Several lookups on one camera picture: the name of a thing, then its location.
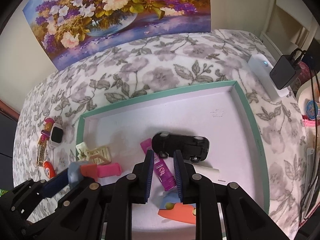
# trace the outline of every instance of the beige wall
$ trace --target beige wall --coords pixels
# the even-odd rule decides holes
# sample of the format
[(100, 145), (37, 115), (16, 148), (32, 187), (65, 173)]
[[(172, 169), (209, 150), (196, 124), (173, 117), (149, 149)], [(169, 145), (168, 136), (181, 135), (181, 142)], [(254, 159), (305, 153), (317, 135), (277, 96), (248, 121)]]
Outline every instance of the beige wall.
[[(23, 15), (24, 0), (0, 35), (0, 100), (20, 111), (28, 92), (56, 69)], [(259, 36), (269, 0), (211, 0), (212, 28)]]
[(17, 112), (28, 92), (56, 70), (23, 15), (27, 1), (19, 5), (0, 35), (0, 100)]

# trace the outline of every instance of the toy car wheel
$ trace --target toy car wheel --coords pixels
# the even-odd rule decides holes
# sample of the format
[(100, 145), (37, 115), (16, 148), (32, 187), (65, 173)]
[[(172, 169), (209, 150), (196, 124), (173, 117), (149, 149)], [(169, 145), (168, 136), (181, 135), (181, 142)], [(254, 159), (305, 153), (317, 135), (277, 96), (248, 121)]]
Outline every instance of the toy car wheel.
[(202, 143), (202, 142), (204, 142), (204, 137), (202, 137), (202, 136), (194, 136), (193, 139), (194, 139), (194, 141), (197, 142), (197, 143)]
[(192, 163), (199, 163), (200, 162), (200, 157), (193, 156), (193, 157), (190, 158), (190, 161)]
[(169, 154), (166, 152), (159, 152), (158, 154), (161, 159), (166, 159), (169, 156)]
[(161, 132), (160, 136), (161, 137), (167, 137), (170, 133), (169, 132)]

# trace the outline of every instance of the tray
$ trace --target tray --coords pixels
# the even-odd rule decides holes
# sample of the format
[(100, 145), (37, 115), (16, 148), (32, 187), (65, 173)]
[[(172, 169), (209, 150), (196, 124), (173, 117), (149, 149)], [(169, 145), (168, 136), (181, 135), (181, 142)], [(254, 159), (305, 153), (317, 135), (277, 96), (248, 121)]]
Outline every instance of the tray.
[[(106, 145), (112, 161), (121, 164), (124, 176), (144, 160), (140, 142), (159, 131), (208, 138), (208, 157), (199, 165), (219, 169), (220, 180), (225, 181), (220, 184), (236, 181), (268, 213), (269, 180), (262, 141), (249, 103), (236, 81), (161, 91), (84, 113), (76, 143), (85, 141), (89, 148)], [(174, 174), (173, 159), (168, 158), (166, 163)], [(99, 182), (105, 185), (118, 179), (113, 176)], [(164, 195), (154, 174), (148, 203), (132, 208), (133, 239), (195, 238), (194, 225), (157, 215)]]

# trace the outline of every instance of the bed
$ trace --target bed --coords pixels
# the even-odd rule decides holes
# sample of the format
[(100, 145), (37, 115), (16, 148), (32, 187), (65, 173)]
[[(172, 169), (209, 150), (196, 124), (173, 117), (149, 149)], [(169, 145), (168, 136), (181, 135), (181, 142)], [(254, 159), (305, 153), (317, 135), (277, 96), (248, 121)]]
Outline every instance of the bed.
[[(46, 155), (60, 172), (76, 159), (77, 124), (83, 112), (175, 87), (237, 80), (263, 139), (270, 187), (269, 216), (294, 239), (305, 187), (305, 129), (292, 91), (283, 100), (272, 102), (250, 72), (249, 54), (256, 53), (275, 63), (261, 41), (249, 32), (180, 33), (125, 43), (51, 74), (25, 99), (14, 142), (14, 185), (27, 178), (46, 179), (43, 169), (36, 166), (37, 142), (46, 117), (54, 118), (65, 131), (61, 146), (47, 149)], [(29, 219), (37, 221), (53, 213), (57, 201), (68, 190), (43, 200)]]

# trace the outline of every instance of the black charger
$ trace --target black charger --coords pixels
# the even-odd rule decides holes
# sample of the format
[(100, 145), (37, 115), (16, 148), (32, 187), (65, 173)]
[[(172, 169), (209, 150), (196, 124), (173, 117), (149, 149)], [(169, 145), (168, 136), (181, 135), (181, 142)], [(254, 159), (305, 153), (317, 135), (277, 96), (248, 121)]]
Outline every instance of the black charger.
[[(301, 55), (295, 60), (294, 57), (298, 51)], [(277, 89), (283, 89), (293, 83), (301, 73), (299, 62), (306, 51), (295, 49), (290, 55), (282, 55), (273, 69), (270, 71), (270, 78), (276, 85)]]

